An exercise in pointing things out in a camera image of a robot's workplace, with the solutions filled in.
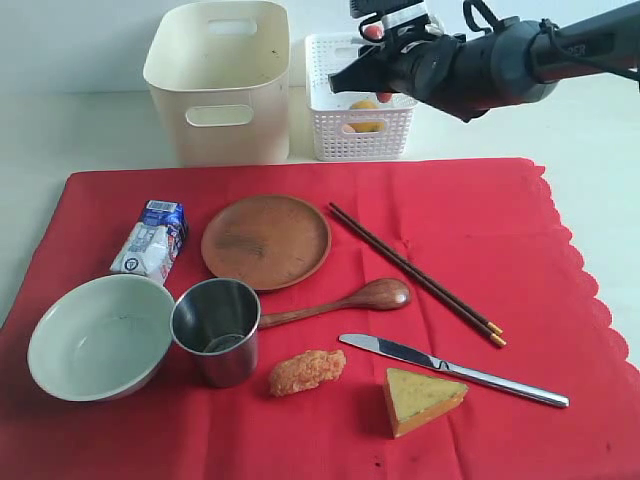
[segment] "stainless steel cup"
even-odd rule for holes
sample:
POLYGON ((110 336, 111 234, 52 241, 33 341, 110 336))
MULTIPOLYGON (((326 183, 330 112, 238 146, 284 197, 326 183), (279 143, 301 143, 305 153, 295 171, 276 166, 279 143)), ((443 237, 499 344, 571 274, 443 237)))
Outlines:
POLYGON ((214 387, 246 380, 258 363, 260 301, 251 287, 230 278, 198 283, 171 315, 174 341, 190 352, 214 387))

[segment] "wooden spoon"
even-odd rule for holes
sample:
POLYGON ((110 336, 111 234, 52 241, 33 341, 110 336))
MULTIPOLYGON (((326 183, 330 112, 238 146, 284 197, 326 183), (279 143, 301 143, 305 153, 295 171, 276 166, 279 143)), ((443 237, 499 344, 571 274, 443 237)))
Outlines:
POLYGON ((294 312, 262 315, 258 328, 275 327, 283 323, 331 312, 341 308, 369 308, 372 310, 395 310, 411 301, 409 287, 395 278, 380 278, 367 283, 357 292, 337 302, 325 303, 317 307, 305 308, 294 312))

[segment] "white plastic basket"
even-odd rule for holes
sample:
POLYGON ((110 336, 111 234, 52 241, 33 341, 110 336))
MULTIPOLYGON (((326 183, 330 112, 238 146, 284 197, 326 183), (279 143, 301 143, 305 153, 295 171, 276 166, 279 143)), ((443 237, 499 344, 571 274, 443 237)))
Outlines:
POLYGON ((397 160, 407 141, 413 109, 411 97, 394 94, 391 102, 379 103, 375 94, 334 94, 329 74, 358 57, 362 40, 348 33, 315 34, 305 39, 307 103, 313 116, 313 140, 318 160, 397 160), (350 110, 357 101, 370 99, 378 109, 350 110), (378 132, 349 133, 345 125, 379 122, 378 132))
POLYGON ((169 11, 143 75, 183 166, 282 163, 289 154, 289 26, 268 1, 169 11))

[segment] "fried chicken nugget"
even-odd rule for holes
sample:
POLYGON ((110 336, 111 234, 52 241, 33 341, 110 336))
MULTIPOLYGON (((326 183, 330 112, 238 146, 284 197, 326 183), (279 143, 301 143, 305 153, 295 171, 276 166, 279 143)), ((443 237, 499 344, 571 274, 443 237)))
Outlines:
POLYGON ((316 388, 327 380, 336 380, 347 363, 342 350, 307 350, 277 364, 269 375, 271 395, 282 397, 316 388))

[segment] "chopsticks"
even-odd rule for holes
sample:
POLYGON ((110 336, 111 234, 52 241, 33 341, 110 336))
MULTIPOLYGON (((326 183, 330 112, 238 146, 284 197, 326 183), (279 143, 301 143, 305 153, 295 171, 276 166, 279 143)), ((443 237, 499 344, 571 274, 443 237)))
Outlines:
POLYGON ((458 317, 467 322, 467 324, 474 328, 480 335, 487 338, 498 347, 504 347, 507 344, 507 342, 500 337, 503 333, 502 329, 495 323, 487 320, 481 314, 473 310, 469 305, 445 289, 442 285, 438 284, 426 273, 409 262, 409 260, 402 257, 398 252, 393 250, 373 233, 360 225, 354 218, 350 217, 335 203, 330 202, 329 207, 331 213, 338 217, 351 230, 357 233, 367 244, 376 249, 383 257, 413 278, 422 288, 437 298, 440 303, 449 308, 449 310, 455 313, 458 317))

